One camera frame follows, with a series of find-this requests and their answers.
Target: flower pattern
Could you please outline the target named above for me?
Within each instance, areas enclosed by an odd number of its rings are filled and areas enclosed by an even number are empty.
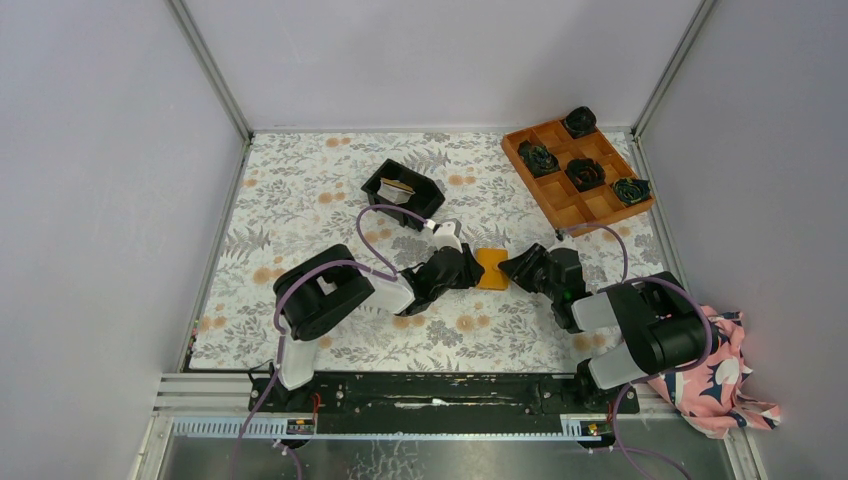
[[[629,161],[627,138],[606,134]],[[472,249],[510,256],[555,238],[495,133],[266,133],[255,137],[225,245],[218,260],[189,368],[242,369],[273,358],[271,286],[287,269],[343,243],[381,268],[354,233],[368,205],[360,187],[392,158],[432,178],[445,194],[434,220],[456,218]],[[398,268],[426,261],[427,238],[379,212],[363,232]],[[630,253],[630,275],[663,269],[647,214],[617,223]],[[566,244],[580,252],[590,288],[621,277],[618,243],[596,231]],[[503,292],[452,290],[427,311],[398,320],[359,308],[319,343],[319,370],[569,372],[619,342],[614,329],[570,335],[553,320],[547,299],[515,285]]]

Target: white wall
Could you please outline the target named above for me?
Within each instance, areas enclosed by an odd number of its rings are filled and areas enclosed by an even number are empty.
[[[845,478],[848,3],[722,2],[645,136],[695,293],[749,315],[773,479]]]
[[[125,478],[240,140],[164,1],[0,2],[0,78],[0,478]]]
[[[189,0],[257,129],[639,115],[698,0]]]

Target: pink floral cloth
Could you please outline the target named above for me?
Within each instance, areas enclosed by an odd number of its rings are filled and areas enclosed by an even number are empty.
[[[662,375],[648,384],[710,438],[724,438],[733,427],[774,429],[780,423],[780,407],[740,392],[753,372],[741,350],[742,312],[718,314],[711,307],[702,309],[718,327],[718,349],[698,368]]]

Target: wooden organizer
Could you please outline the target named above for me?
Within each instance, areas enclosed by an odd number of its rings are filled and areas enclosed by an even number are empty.
[[[518,154],[518,146],[528,140],[533,145],[547,147],[559,162],[560,171],[533,178],[533,174]],[[594,133],[575,140],[562,126],[560,118],[510,133],[504,137],[502,145],[509,161],[554,228],[567,228],[586,222],[611,225],[645,212],[654,204],[653,196],[630,207],[621,203],[610,185],[619,178],[638,177],[610,145],[604,134],[597,129]],[[591,158],[598,162],[606,172],[605,184],[582,193],[578,192],[564,172],[568,162],[575,158]],[[577,237],[595,229],[596,227],[576,230],[571,232],[571,236]]]

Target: yellow object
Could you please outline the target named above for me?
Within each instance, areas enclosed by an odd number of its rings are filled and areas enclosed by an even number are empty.
[[[484,290],[506,290],[509,277],[499,268],[498,264],[509,258],[509,252],[500,248],[478,248],[477,263],[483,266],[483,278],[477,288]]]

